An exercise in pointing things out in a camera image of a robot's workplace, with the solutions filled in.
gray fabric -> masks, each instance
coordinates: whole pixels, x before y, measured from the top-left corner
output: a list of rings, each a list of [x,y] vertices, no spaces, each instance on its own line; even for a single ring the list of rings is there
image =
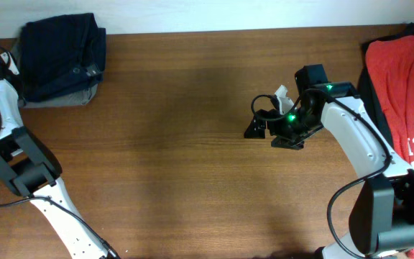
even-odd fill
[[[19,64],[20,61],[20,44],[19,39],[15,42],[14,46],[11,49],[11,53],[16,60],[16,64]],[[77,91],[72,94],[67,94],[65,96],[56,97],[47,101],[40,101],[40,102],[29,102],[23,99],[19,100],[19,107],[20,108],[48,108],[48,107],[67,107],[67,106],[83,106],[88,104],[92,98],[97,93],[98,84],[95,86],[90,87],[89,89],[85,89],[82,91]]]

robotic arm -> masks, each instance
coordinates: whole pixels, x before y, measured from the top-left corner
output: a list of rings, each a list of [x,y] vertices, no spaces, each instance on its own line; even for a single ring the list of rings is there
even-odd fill
[[[23,126],[13,83],[19,71],[9,52],[0,54],[0,179],[15,195],[26,197],[47,218],[72,258],[119,258],[82,219],[60,177],[55,156]],[[27,158],[9,162],[24,153]]]
[[[327,211],[336,242],[319,248],[316,258],[385,258],[414,248],[413,168],[381,136],[352,84],[328,82],[322,65],[305,66],[295,80],[300,108],[281,86],[274,96],[266,96],[275,109],[255,112],[252,102],[254,118],[244,137],[265,138],[267,128],[276,136],[273,147],[299,150],[305,139],[325,127],[354,166],[359,180],[340,189]],[[361,182],[363,188],[349,217],[350,233],[339,239],[331,223],[331,205],[337,195]]]

wooden table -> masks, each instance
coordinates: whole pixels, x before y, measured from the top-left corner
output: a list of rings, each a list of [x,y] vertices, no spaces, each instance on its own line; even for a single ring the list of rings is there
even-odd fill
[[[22,118],[61,162],[83,217],[123,258],[312,252],[333,242],[326,205],[353,168],[326,130],[300,151],[245,140],[250,101],[280,84],[295,99],[293,75],[307,64],[357,84],[359,44],[403,28],[111,35],[105,81],[89,105],[24,109]],[[358,190],[333,210],[340,234]],[[0,183],[0,202],[15,199]],[[26,204],[0,209],[2,258],[70,256]]]

red t-shirt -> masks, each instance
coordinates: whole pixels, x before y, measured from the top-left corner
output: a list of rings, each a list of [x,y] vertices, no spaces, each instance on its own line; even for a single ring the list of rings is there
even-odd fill
[[[394,149],[414,167],[414,36],[373,42],[365,60]]]

folded clothing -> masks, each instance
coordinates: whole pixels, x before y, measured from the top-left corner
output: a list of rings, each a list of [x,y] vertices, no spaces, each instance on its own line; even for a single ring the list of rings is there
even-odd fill
[[[77,91],[75,93],[64,96],[55,97],[47,101],[30,102],[24,99],[19,100],[20,108],[53,108],[53,107],[69,107],[69,106],[83,106],[88,104],[92,98],[97,94],[98,85]]]
[[[376,41],[389,41],[389,40],[398,40],[405,36],[414,36],[414,24],[410,23],[407,27],[400,33],[395,35],[388,35],[384,37],[377,38],[375,40],[370,40],[362,44],[362,54],[365,56],[367,53],[368,47],[370,44]],[[370,119],[373,123],[377,126],[379,132],[381,132],[382,136],[386,139],[386,141],[394,147],[394,142],[392,141],[391,130],[389,125],[387,124],[387,119],[385,114],[381,110],[381,104],[378,100],[378,95],[374,89],[372,79],[367,70],[367,65],[364,64],[364,69],[359,78],[359,82],[357,84],[359,95],[364,102],[365,110],[367,111]]]
[[[26,102],[82,92],[103,80],[106,31],[93,14],[62,15],[27,23],[20,33],[17,65]]]
[[[414,167],[414,36],[369,44],[365,62],[394,149]]]

